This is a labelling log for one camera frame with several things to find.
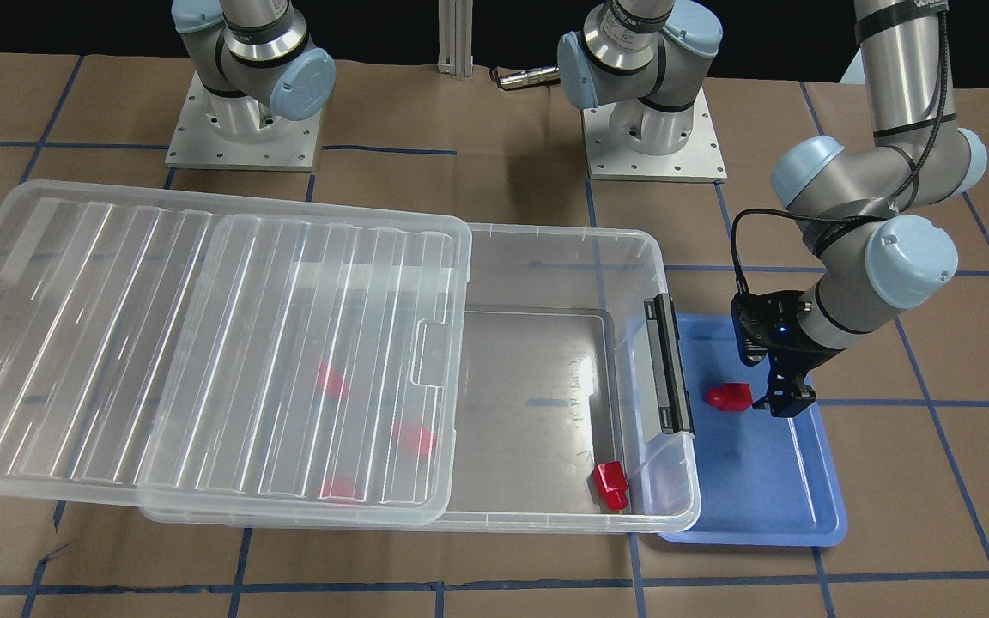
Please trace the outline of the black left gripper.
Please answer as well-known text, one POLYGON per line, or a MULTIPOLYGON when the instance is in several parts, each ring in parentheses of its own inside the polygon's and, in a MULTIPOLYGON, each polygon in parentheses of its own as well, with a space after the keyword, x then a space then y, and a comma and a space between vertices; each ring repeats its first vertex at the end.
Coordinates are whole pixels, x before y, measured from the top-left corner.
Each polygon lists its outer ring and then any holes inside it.
POLYGON ((822 361, 822 345, 802 331, 769 331, 767 391, 756 402, 773 418, 794 418, 816 402, 808 374, 822 361))

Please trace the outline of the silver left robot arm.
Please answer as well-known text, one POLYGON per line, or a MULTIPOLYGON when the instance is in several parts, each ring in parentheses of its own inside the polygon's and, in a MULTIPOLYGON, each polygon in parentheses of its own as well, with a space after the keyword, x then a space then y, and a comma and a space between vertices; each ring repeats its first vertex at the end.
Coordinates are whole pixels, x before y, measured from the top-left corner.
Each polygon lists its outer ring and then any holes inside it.
MULTIPOLYGON (((980 137, 957 123, 946 1, 857 1, 874 145, 831 136, 790 148, 772 171, 780 207, 825 271, 804 292, 750 292, 736 246, 731 321, 739 359, 768 361, 753 402, 778 418, 816 401, 812 369, 922 305, 954 276, 950 236, 912 214, 968 191, 986 170, 980 137)), ((671 163, 695 133, 695 99, 722 42, 694 1, 605 1, 556 53, 562 90, 587 112, 611 109, 609 144, 671 163)))

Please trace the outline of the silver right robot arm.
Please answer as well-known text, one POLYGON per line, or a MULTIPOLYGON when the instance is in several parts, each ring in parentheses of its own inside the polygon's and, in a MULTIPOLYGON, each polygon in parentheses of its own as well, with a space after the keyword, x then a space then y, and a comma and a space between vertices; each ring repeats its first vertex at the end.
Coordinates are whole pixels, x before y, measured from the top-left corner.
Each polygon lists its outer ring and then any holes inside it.
POLYGON ((309 199, 335 64, 294 1, 0 1, 0 199, 30 179, 309 199))

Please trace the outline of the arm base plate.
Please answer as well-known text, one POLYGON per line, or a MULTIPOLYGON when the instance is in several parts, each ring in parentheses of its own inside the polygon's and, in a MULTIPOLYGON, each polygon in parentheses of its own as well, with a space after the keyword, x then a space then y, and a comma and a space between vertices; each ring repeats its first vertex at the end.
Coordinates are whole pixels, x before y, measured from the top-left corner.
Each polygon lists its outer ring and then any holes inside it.
POLYGON ((313 172, 325 111, 305 120, 276 116, 262 103, 219 97, 193 75, 165 164, 198 171, 313 172))
POLYGON ((704 89, 691 108, 656 111, 638 100, 582 112, 590 179, 715 183, 729 177, 704 89))

